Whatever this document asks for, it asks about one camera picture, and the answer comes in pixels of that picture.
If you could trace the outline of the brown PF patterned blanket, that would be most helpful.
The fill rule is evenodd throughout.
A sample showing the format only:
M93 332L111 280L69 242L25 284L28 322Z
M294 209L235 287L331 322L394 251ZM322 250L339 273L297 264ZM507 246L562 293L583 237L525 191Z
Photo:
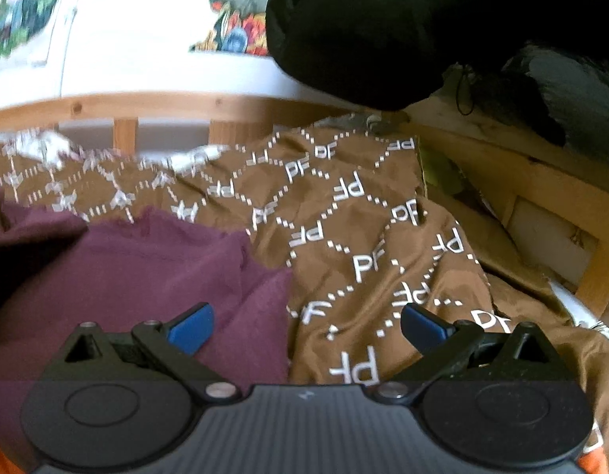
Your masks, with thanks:
M26 462L20 407L74 326L124 332L197 303L197 359L233 382L359 383L416 361L408 304L547 334L586 391L586 470L609 472L609 340L580 329L492 216L429 198L415 142L309 128L167 168L0 143L0 446Z

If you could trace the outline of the wooden bed frame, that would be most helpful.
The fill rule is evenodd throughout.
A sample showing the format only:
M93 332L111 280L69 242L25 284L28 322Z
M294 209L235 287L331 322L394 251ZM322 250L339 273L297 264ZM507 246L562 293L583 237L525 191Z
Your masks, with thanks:
M82 94L0 109L0 132L109 119L114 149L132 154L139 120L146 118L204 120L209 142L234 146L266 138L278 125L308 126L348 112L340 104L244 94ZM575 283L575 296L596 317L603 316L609 306L609 165L486 115L461 117L441 96L383 117L394 131L445 154L473 185L487 190L502 225L509 225L517 204L527 200L594 237L598 244Z

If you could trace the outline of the maroon sweater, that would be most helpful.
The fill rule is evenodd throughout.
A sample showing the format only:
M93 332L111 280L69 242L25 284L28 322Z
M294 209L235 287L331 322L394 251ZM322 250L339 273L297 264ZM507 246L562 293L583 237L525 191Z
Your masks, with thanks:
M131 223L87 224L0 190L0 448L24 468L34 461L21 406L84 321L124 332L207 303L216 326L197 359L240 387L285 382L289 287L288 270L256 262L243 232L154 209Z

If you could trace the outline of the orange pink colourful cloth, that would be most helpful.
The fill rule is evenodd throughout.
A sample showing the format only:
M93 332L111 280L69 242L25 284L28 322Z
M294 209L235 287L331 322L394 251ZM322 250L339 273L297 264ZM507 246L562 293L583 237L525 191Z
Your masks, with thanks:
M604 439L598 421L594 421L589 440L583 454L578 460L578 466L589 474L609 474L609 461L604 451ZM24 471L13 463L0 448L0 474L23 474Z

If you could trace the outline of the black puffy jacket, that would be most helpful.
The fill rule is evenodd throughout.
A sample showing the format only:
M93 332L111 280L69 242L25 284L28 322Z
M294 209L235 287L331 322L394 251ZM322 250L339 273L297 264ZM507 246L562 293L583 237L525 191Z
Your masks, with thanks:
M460 108L609 157L609 0L268 0L266 21L312 89L395 111L457 76Z

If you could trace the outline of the white floral bed sheet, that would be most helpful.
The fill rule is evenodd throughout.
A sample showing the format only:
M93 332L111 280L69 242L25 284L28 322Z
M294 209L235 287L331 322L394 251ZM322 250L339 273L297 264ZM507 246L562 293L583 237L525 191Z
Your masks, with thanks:
M609 338L577 298L528 267L487 209L440 180L448 158L412 136L357 123L296 128L170 157L86 150L52 130L0 134L0 188L87 223L134 222L146 208L245 232L259 260L293 276L288 319L329 341L351 322L385 339L406 305L508 333L566 322Z

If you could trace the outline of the colourful floral wall hanging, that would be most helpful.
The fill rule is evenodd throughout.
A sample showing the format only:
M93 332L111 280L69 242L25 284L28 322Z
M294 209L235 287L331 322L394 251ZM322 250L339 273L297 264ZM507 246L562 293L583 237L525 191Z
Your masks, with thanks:
M189 50L267 57L266 7L268 0L208 0L216 14L201 42Z

